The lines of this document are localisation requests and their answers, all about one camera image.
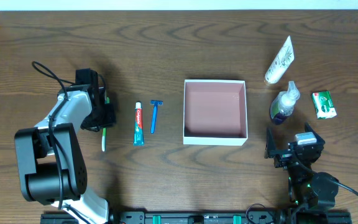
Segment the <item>Colgate toothpaste tube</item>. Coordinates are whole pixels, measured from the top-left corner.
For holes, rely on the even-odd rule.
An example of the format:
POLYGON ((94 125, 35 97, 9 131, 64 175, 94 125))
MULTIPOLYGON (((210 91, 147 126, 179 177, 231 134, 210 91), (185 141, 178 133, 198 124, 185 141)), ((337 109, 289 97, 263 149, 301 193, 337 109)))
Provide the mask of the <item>Colgate toothpaste tube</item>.
POLYGON ((144 145, 144 132, 142 124, 142 103, 135 103, 134 146, 144 145))

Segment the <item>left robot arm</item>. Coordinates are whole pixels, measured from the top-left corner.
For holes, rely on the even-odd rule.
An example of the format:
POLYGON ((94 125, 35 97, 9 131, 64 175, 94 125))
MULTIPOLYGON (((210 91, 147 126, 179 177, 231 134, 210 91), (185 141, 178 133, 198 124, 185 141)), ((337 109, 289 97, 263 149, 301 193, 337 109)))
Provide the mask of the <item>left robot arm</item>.
POLYGON ((14 136, 19 182, 30 202, 52 205, 79 223, 107 223, 108 201, 87 185, 85 160, 77 132, 98 132, 116 122, 101 76, 90 68, 76 71, 75 82, 63 87, 57 103, 33 128, 14 136))

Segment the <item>white cardboard box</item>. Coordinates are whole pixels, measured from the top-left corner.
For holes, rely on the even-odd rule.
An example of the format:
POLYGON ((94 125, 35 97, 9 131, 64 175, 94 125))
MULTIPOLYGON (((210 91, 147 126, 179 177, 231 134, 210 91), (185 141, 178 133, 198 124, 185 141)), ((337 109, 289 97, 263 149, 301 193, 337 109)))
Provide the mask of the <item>white cardboard box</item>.
POLYGON ((244 80, 185 80, 184 145, 242 146, 247 139, 244 80))

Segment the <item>blue disposable razor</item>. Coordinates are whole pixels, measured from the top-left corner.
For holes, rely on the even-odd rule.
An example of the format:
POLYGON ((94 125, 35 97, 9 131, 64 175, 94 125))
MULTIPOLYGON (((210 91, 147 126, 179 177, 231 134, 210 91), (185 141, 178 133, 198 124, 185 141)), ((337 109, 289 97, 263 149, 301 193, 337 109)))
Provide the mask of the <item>blue disposable razor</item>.
POLYGON ((163 105, 163 101, 151 100, 150 104, 154 106, 153 114, 152 114, 152 122, 151 122, 151 126, 150 126, 150 133, 154 134, 156 124, 157 124, 158 107, 163 105))

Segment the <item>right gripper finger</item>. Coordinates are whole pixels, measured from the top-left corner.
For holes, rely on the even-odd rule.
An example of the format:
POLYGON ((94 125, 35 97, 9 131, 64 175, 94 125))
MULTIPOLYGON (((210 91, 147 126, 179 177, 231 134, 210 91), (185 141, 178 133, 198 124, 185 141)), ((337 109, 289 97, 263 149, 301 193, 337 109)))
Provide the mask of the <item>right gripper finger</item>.
POLYGON ((320 144, 320 145, 324 145, 325 144, 325 140, 319 135, 317 134, 316 131, 313 130, 313 128, 306 122, 305 123, 305 132, 308 133, 308 132, 311 132, 313 133, 313 135, 315 136, 316 138, 316 143, 317 144, 320 144))
POLYGON ((273 158, 278 154, 277 147, 270 128, 267 128, 267 141, 265 146, 265 158, 273 158))

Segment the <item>green white toothbrush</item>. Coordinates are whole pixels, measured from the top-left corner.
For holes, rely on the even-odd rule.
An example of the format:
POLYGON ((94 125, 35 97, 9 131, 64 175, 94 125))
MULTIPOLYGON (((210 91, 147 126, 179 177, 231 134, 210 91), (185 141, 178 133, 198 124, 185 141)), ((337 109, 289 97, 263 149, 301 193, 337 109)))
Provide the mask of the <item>green white toothbrush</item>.
MULTIPOLYGON (((109 97, 107 95, 104 96, 104 102, 105 104, 109 103, 109 97)), ((105 152, 106 151, 106 128, 103 128, 103 134, 102 134, 102 151, 105 152)))

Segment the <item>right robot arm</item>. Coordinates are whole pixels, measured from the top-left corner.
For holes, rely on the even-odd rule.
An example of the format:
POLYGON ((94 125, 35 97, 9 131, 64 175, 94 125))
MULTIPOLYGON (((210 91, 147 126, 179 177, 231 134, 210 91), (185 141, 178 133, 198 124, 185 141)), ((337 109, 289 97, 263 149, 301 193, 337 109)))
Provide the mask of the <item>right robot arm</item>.
POLYGON ((277 149, 271 129, 267 129, 264 157, 273 159, 274 167, 288 172, 288 196, 296 206, 276 215, 277 223, 327 223, 327 211, 335 206, 339 187, 336 178, 315 172, 311 165, 321 156, 325 141, 309 124, 295 135, 286 149, 277 149))

